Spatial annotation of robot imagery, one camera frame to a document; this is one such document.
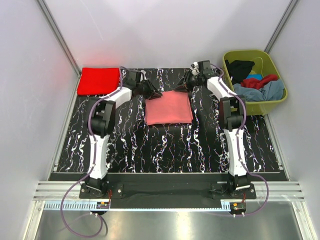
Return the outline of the pink t shirt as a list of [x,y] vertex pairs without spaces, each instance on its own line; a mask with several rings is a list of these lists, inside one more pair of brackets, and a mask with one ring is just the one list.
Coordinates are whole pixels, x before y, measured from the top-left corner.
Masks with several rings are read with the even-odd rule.
[[160,98],[145,101],[147,125],[191,124],[192,108],[187,92],[165,91]]

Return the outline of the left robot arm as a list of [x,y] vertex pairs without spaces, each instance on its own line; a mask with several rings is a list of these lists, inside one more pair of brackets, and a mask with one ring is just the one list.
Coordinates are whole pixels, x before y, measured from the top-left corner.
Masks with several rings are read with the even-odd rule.
[[116,124],[116,110],[135,96],[146,100],[162,97],[162,93],[148,80],[141,70],[121,67],[120,85],[107,95],[89,100],[87,128],[90,140],[90,162],[88,173],[81,180],[82,193],[103,198],[111,193],[107,182],[107,144]]

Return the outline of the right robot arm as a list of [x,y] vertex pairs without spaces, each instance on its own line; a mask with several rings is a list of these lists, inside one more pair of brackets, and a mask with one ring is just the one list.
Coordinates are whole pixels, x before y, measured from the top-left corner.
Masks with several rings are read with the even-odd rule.
[[174,90],[188,93],[193,91],[194,87],[205,86],[219,100],[218,121],[224,131],[229,154],[228,180],[220,194],[243,199],[251,186],[243,144],[247,117],[245,99],[224,83],[224,72],[217,75],[212,66],[209,60],[192,63]]

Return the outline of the black garment in bin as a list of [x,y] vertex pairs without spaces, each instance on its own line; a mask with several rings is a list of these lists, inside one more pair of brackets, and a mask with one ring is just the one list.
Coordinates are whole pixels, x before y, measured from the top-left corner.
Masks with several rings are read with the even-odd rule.
[[246,79],[255,66],[254,61],[248,60],[234,60],[232,62],[225,60],[224,62],[229,76],[232,77],[232,79],[237,83],[240,83]]

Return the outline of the folded red t shirt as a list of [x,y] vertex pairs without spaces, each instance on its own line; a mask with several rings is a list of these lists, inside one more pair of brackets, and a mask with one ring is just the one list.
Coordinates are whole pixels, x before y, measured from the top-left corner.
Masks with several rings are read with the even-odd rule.
[[118,88],[119,82],[120,71],[118,68],[84,67],[77,87],[77,95],[107,95]]

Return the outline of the dark red garment in bin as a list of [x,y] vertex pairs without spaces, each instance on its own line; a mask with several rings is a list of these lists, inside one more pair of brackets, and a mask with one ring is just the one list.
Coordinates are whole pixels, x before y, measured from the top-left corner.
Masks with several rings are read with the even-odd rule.
[[279,78],[276,74],[268,74],[262,78],[262,80],[258,80],[255,78],[244,79],[240,85],[244,88],[251,88],[259,90],[267,85],[269,82],[277,81]]

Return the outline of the bright blue garment in bin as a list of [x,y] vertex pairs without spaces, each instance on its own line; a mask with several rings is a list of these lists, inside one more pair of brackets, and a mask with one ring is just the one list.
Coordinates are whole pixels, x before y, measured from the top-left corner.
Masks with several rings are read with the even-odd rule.
[[257,80],[262,80],[263,76],[261,74],[249,74],[247,76],[247,79],[257,79]]

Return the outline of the grey blue garment in bin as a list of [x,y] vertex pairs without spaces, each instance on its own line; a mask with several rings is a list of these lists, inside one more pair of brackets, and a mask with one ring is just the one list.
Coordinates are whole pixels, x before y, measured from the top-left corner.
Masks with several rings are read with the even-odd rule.
[[237,95],[243,95],[247,102],[279,101],[283,98],[285,85],[281,79],[270,81],[260,89],[242,87],[239,83],[233,85]]

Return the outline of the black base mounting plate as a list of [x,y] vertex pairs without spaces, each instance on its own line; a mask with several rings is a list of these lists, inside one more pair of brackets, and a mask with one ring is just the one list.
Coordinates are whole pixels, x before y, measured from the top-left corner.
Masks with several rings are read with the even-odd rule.
[[226,187],[227,173],[109,173],[110,194],[95,197],[81,192],[80,173],[53,173],[44,188],[49,200],[110,200],[113,209],[216,208],[218,191]]

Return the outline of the left aluminium corner post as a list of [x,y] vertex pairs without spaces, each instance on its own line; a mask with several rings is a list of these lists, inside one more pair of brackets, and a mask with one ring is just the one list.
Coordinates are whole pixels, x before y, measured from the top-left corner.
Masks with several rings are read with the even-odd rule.
[[75,72],[75,74],[80,77],[81,76],[81,69],[78,66],[70,48],[67,45],[67,42],[65,41],[59,27],[58,24],[56,23],[54,16],[52,15],[47,3],[45,0],[35,0],[35,2],[37,3],[40,11],[42,12],[48,26],[50,27],[53,35],[55,36],[58,44],[60,45],[62,51],[64,52],[68,62],[70,63],[73,71]]

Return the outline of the aluminium corner post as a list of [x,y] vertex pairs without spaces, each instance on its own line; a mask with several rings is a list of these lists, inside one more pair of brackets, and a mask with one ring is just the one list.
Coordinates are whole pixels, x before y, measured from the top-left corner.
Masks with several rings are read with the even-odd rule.
[[65,41],[59,27],[58,24],[56,23],[54,16],[52,15],[47,3],[45,0],[35,0],[35,2],[37,3],[40,11],[42,12],[48,26],[50,27],[53,35],[55,36],[58,44],[60,45],[62,51],[64,52],[68,62],[70,63],[73,71],[75,72],[75,74],[80,77],[81,76],[81,69],[78,66],[70,48],[67,45],[67,42]]
[[284,30],[286,24],[288,23],[290,17],[294,13],[296,7],[298,6],[300,0],[290,0],[286,9],[284,10],[277,26],[275,27],[265,49],[264,52],[269,54],[273,49],[275,43],[277,42],[279,36],[281,35],[282,31]]

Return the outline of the right aluminium corner post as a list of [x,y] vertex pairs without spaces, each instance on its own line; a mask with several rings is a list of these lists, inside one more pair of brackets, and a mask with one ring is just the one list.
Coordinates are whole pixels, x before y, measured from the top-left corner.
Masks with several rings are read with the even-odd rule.
[[286,9],[284,10],[277,26],[275,27],[265,49],[264,52],[269,54],[273,49],[275,43],[277,42],[279,36],[281,35],[282,31],[284,30],[286,24],[288,23],[290,17],[294,13],[296,7],[298,6],[300,0],[290,0]]

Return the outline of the aluminium frame rail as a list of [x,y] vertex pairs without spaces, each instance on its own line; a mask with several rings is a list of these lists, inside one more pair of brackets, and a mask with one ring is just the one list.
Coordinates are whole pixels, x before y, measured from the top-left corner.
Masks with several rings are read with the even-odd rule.
[[234,204],[302,202],[297,182],[256,181],[247,193],[218,192],[222,183],[205,182],[125,182],[111,184],[110,193],[93,193],[67,181],[41,181],[34,201],[43,201],[48,210],[91,210],[133,212],[229,212]]

